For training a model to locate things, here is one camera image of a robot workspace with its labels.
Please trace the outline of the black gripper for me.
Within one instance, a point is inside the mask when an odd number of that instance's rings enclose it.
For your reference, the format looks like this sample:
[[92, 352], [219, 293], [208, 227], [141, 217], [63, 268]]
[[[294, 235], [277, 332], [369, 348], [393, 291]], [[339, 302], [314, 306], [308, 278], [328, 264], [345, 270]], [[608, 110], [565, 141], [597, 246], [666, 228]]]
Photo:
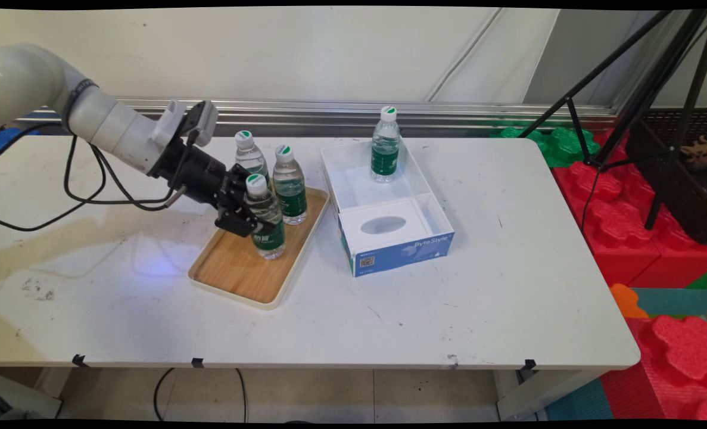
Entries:
[[175, 138], [166, 146], [150, 171], [150, 177], [165, 179], [176, 191], [185, 187], [185, 196], [215, 207], [216, 227], [239, 237], [275, 230], [274, 223], [259, 218], [250, 209], [235, 209], [234, 203], [225, 197], [228, 194], [244, 198], [251, 175], [244, 167], [227, 169], [220, 160], [198, 147], [186, 145], [181, 138]]

